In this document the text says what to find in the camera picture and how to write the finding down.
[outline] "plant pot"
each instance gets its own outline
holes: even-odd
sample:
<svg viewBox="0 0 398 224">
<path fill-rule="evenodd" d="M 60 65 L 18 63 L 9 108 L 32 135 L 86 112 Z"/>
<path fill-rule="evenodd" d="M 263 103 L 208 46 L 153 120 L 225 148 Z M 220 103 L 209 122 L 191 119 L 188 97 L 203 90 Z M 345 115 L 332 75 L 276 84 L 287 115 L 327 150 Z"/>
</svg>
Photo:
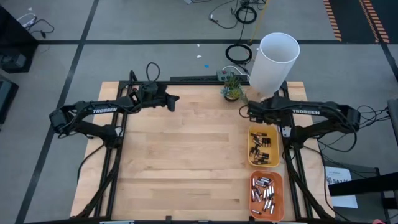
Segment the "plant pot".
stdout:
<svg viewBox="0 0 398 224">
<path fill-rule="evenodd" d="M 238 100 L 239 98 L 236 99 L 232 99 L 232 98 L 228 98 L 227 96 L 224 96 L 225 100 L 228 102 L 235 102 L 236 100 Z"/>
</svg>

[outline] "pile of batteries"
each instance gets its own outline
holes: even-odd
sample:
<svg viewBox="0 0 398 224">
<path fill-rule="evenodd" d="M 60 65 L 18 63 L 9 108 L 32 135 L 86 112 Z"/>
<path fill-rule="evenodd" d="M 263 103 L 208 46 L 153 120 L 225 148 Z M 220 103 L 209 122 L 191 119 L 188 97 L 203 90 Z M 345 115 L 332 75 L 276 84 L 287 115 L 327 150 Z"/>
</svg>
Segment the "pile of batteries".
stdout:
<svg viewBox="0 0 398 224">
<path fill-rule="evenodd" d="M 270 211 L 270 214 L 274 212 L 275 203 L 274 199 L 274 184 L 273 180 L 267 177 L 259 177 L 257 180 L 255 177 L 252 179 L 251 189 L 251 200 L 254 203 L 264 203 L 262 206 L 262 212 Z M 252 212 L 261 215 L 262 212 L 257 210 L 251 210 Z"/>
<path fill-rule="evenodd" d="M 267 138 L 266 133 L 250 133 L 253 137 L 253 142 L 255 146 L 250 148 L 249 157 L 251 162 L 256 165 L 268 164 L 269 154 L 265 153 L 265 149 L 262 150 L 260 147 L 271 147 L 271 138 Z"/>
</svg>

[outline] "wooden tabletop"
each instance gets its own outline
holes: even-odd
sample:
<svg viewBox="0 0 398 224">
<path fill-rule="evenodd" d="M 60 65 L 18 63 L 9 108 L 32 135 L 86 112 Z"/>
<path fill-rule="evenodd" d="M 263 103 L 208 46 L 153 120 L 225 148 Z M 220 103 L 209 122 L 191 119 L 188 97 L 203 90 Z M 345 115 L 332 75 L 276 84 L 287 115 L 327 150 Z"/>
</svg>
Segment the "wooden tabletop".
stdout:
<svg viewBox="0 0 398 224">
<path fill-rule="evenodd" d="M 104 82 L 99 100 L 115 99 L 117 87 L 118 82 Z M 302 82 L 288 82 L 288 88 L 291 100 L 307 100 Z M 259 169 L 250 166 L 247 158 L 248 128 L 253 123 L 238 114 L 243 102 L 226 102 L 220 89 L 214 85 L 169 86 L 168 93 L 181 97 L 175 112 L 148 108 L 128 116 L 112 219 L 164 220 L 171 215 L 173 220 L 248 220 L 249 177 Z M 245 90 L 250 100 L 261 99 L 250 87 Z M 96 115 L 93 122 L 110 124 L 111 117 Z M 308 115 L 296 114 L 294 120 L 296 125 L 312 124 Z M 101 144 L 98 138 L 89 140 L 86 156 Z M 305 145 L 318 149 L 314 139 Z M 306 149 L 301 153 L 309 190 L 334 216 L 325 202 L 319 154 Z M 79 213 L 97 191 L 104 154 L 102 149 L 85 162 L 71 215 Z M 284 220 L 295 220 L 284 162 L 280 157 L 277 167 L 265 170 L 283 177 Z M 299 188 L 297 192 L 305 217 Z M 331 204 L 328 191 L 327 199 Z"/>
</svg>

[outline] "white cup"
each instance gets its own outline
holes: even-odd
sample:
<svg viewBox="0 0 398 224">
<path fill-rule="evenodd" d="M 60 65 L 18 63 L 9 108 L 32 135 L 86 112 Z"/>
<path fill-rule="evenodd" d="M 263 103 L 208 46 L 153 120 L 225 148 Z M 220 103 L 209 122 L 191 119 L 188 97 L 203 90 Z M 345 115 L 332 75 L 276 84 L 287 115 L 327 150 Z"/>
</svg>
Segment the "white cup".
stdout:
<svg viewBox="0 0 398 224">
<path fill-rule="evenodd" d="M 266 35 L 250 74 L 250 85 L 266 98 L 274 96 L 300 55 L 297 41 L 283 33 Z"/>
</svg>

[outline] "small plant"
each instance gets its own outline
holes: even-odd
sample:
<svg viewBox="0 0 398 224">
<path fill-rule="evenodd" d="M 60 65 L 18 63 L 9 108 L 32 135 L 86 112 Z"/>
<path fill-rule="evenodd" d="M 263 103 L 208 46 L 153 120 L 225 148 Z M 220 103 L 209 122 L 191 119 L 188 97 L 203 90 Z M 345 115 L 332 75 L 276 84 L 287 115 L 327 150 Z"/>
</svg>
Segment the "small plant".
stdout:
<svg viewBox="0 0 398 224">
<path fill-rule="evenodd" d="M 224 88 L 221 90 L 221 94 L 228 101 L 235 101 L 244 97 L 240 79 L 236 76 L 228 77 L 225 81 Z"/>
</svg>

